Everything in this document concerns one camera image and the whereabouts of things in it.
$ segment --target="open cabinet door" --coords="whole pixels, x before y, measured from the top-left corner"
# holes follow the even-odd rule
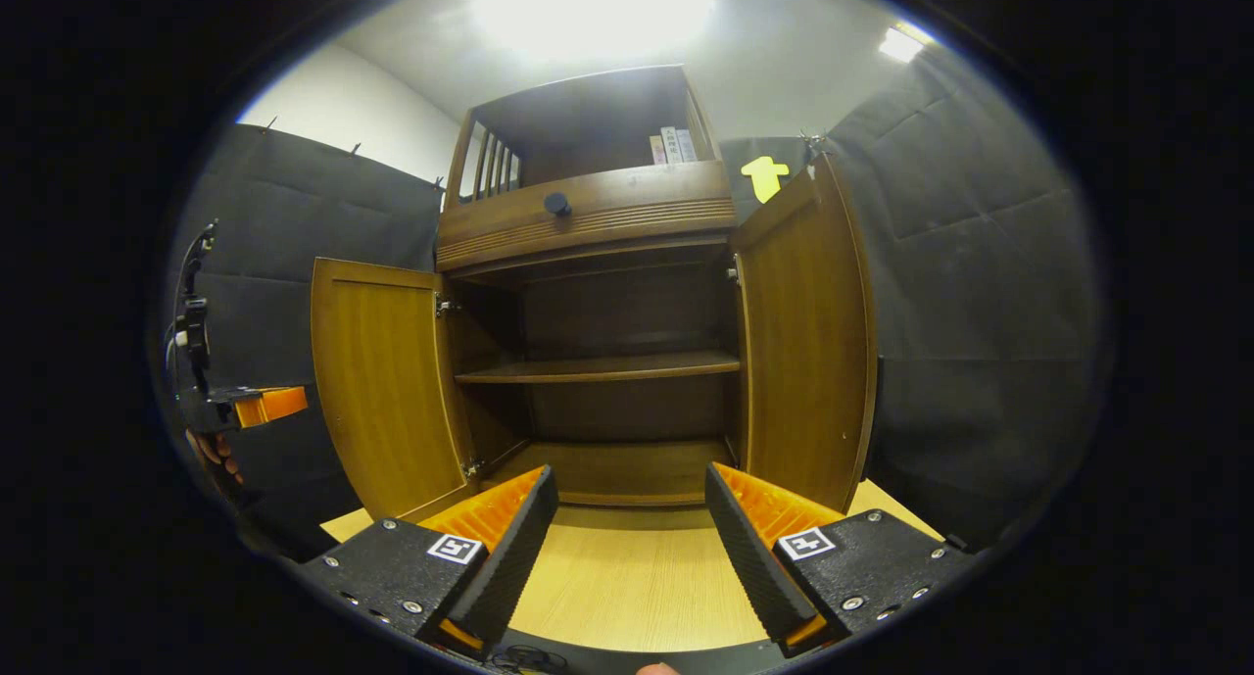
[[[317,258],[311,339],[322,414],[374,519],[418,522],[472,496],[468,432],[434,274]]]
[[[867,460],[875,330],[861,237],[833,157],[798,173],[731,245],[744,469],[844,513]]]

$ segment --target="ceiling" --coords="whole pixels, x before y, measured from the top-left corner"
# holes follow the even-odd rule
[[[660,5],[655,11],[632,6],[626,15],[614,14],[622,8],[616,0],[518,0],[507,6],[517,13],[518,29],[485,29],[483,20],[493,13],[484,1],[398,0],[336,43],[387,69],[459,123],[465,109],[525,87],[682,63],[717,139],[826,130],[903,66],[878,50],[900,16],[877,0],[710,0],[707,14],[688,0],[650,0],[645,4]],[[520,50],[573,45],[572,38],[591,31],[584,28],[604,29],[607,21],[622,24],[626,38],[656,35],[641,33],[648,26],[641,23],[663,21],[667,13],[698,28],[623,44],[632,50],[542,56]],[[540,24],[554,29],[537,41],[527,29]]]

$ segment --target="book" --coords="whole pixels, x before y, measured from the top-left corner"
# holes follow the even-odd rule
[[[683,162],[695,163],[697,161],[697,149],[692,144],[692,133],[687,129],[676,129],[675,136],[680,142],[680,156],[683,157]]]
[[[665,166],[666,147],[662,144],[662,137],[650,137],[648,144],[653,147],[653,166]]]
[[[675,127],[662,127],[662,144],[666,147],[667,163],[683,163],[683,154],[680,153],[680,137],[675,133]]]

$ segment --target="drawer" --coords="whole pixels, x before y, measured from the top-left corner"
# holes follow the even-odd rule
[[[571,213],[544,210],[564,193]],[[721,161],[642,166],[540,183],[453,207],[440,215],[435,270],[614,240],[731,230]]]

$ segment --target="white wall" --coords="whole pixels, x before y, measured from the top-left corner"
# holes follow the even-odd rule
[[[460,125],[423,95],[345,49],[329,44],[270,85],[236,119],[357,154],[429,182],[448,178]]]

